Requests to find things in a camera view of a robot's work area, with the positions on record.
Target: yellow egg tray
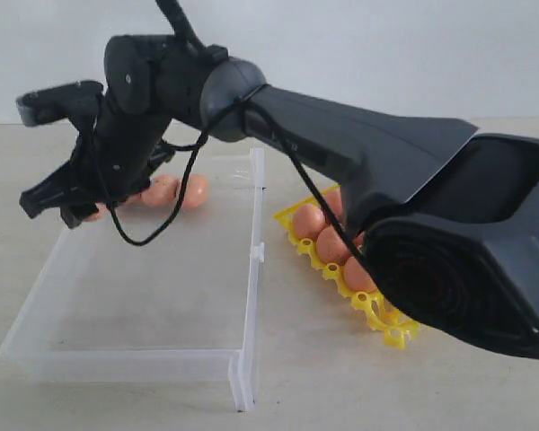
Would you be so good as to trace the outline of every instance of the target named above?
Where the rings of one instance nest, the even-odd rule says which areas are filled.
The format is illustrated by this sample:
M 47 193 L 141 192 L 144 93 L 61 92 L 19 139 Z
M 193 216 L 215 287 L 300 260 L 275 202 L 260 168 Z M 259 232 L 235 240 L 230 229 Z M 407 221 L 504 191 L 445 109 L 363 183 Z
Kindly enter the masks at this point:
M 322 194 L 338 187 L 333 186 L 323 190 Z M 338 293 L 344 298 L 351 299 L 351 307 L 354 310 L 365 312 L 367 326 L 371 330 L 379 330 L 384 333 L 386 346 L 405 349 L 407 341 L 417 337 L 420 324 L 392 307 L 379 291 L 368 294 L 367 292 L 350 290 L 343 281 L 342 269 L 338 264 L 321 262 L 315 251 L 314 241 L 308 238 L 298 240 L 294 236 L 291 219 L 297 209 L 307 203 L 317 205 L 315 198 L 310 197 L 274 215 L 274 219 L 286 230 L 289 242 L 296 246 L 297 254 L 308 255 L 312 268 L 321 270 L 325 280 L 334 280 L 338 287 Z

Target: transparent plastic box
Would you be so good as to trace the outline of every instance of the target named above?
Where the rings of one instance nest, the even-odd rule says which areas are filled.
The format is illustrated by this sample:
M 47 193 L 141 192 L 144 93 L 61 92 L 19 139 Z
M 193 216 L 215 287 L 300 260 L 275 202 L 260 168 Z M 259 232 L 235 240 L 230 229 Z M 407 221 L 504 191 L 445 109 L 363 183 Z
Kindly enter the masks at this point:
M 64 230 L 0 355 L 34 382 L 228 381 L 236 409 L 252 409 L 263 155 L 200 156 L 207 203 L 145 247 L 125 243 L 109 216 Z M 142 239 L 171 210 L 119 218 Z

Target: robotic arm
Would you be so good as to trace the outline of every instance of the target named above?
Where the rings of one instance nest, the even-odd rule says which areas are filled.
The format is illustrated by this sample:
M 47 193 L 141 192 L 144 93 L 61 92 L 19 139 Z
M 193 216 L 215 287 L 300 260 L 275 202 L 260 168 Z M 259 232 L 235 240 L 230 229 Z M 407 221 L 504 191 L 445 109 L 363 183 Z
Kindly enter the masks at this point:
M 106 92 L 86 81 L 17 100 L 28 127 L 69 119 L 78 130 L 70 160 L 22 193 L 30 218 L 59 207 L 75 228 L 104 202 L 119 226 L 114 208 L 177 151 L 192 151 L 180 204 L 208 136 L 253 136 L 291 159 L 397 308 L 476 347 L 539 359 L 539 139 L 276 88 L 253 63 L 204 46 L 176 1 L 157 3 L 174 34 L 111 38 Z M 195 145 L 162 140 L 173 119 L 202 132 Z M 304 166 L 340 184 L 343 228 Z M 363 252 L 351 241 L 360 232 Z

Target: table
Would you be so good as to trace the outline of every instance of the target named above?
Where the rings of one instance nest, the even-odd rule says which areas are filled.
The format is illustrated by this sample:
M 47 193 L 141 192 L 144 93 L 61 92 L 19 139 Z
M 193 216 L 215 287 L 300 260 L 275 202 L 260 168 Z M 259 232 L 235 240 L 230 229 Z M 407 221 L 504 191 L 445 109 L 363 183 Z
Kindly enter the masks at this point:
M 539 136 L 539 119 L 475 122 Z M 189 143 L 197 134 L 175 126 L 166 137 Z M 0 126 L 0 344 L 62 227 L 55 211 L 27 219 L 19 193 L 61 164 L 74 139 L 68 125 Z M 204 152 L 251 144 L 213 143 Z M 539 430 L 539 362 L 493 355 L 429 329 L 403 352 L 384 347 L 332 282 L 296 263 L 301 258 L 271 215 L 307 191 L 285 156 L 266 155 L 257 409 L 233 412 L 229 389 L 217 383 L 30 385 L 0 359 L 0 431 Z

